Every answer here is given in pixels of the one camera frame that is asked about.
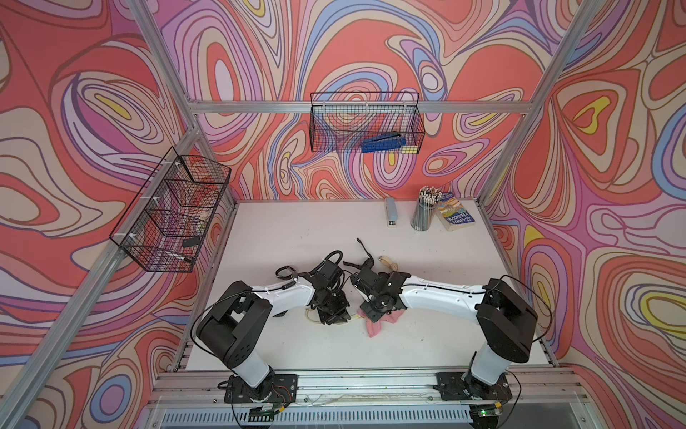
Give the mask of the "beige looped watch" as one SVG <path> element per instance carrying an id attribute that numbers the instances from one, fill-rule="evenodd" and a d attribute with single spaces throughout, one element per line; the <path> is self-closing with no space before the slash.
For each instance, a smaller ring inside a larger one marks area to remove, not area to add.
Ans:
<path id="1" fill-rule="evenodd" d="M 387 256 L 380 256 L 379 261 L 389 270 L 391 271 L 398 271 L 398 264 L 395 263 L 390 257 Z"/>
<path id="2" fill-rule="evenodd" d="M 321 323 L 322 323 L 320 318 L 319 318 L 319 313 L 316 309 L 311 309 L 310 307 L 308 307 L 305 310 L 305 317 L 307 318 L 307 320 L 309 322 L 311 322 L 313 324 L 321 325 Z"/>

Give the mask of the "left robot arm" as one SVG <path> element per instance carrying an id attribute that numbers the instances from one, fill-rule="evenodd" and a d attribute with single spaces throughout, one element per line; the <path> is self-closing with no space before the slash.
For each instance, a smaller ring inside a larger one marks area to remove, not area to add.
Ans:
<path id="1" fill-rule="evenodd" d="M 334 250 L 315 268 L 299 272 L 292 266 L 276 270 L 279 280 L 268 286 L 232 283 L 221 298 L 193 322 L 194 341 L 219 359 L 249 389 L 261 393 L 272 384 L 273 369 L 257 352 L 257 343 L 269 318 L 292 309 L 309 309 L 321 325 L 350 320 L 343 252 Z"/>

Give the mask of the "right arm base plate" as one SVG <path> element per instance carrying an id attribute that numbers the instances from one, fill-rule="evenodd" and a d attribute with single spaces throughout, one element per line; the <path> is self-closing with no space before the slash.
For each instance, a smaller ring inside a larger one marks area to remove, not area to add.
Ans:
<path id="1" fill-rule="evenodd" d="M 487 385 L 469 372 L 439 372 L 432 389 L 441 395 L 443 401 L 486 400 L 507 403 L 513 398 L 505 373 L 500 375 L 496 384 Z"/>

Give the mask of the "pink cloth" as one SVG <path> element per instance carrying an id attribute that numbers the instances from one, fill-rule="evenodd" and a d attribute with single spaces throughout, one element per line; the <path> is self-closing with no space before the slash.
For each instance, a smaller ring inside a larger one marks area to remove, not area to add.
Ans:
<path id="1" fill-rule="evenodd" d="M 357 311 L 357 314 L 364 319 L 366 323 L 366 332 L 369 338 L 377 336 L 381 331 L 384 324 L 395 324 L 405 313 L 404 310 L 393 311 L 387 315 L 384 315 L 381 319 L 373 322 L 368 316 L 364 314 L 362 309 Z"/>

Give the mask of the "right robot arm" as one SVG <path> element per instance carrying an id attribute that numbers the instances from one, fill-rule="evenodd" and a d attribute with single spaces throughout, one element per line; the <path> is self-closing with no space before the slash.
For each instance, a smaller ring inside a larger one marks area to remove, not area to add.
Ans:
<path id="1" fill-rule="evenodd" d="M 491 278 L 485 285 L 454 285 L 406 272 L 357 270 L 351 282 L 366 297 L 360 309 L 372 322 L 400 310 L 423 309 L 479 325 L 485 343 L 471 361 L 469 381 L 493 386 L 511 364 L 529 361 L 539 317 L 507 282 Z"/>

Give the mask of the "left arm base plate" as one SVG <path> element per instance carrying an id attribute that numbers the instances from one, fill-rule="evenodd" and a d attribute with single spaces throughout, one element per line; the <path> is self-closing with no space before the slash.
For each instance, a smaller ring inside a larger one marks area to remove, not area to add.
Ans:
<path id="1" fill-rule="evenodd" d="M 244 380 L 232 375 L 228 380 L 217 384 L 224 391 L 224 402 L 228 404 L 289 405 L 298 395 L 298 376 L 296 374 L 269 374 L 257 387 L 250 387 Z"/>

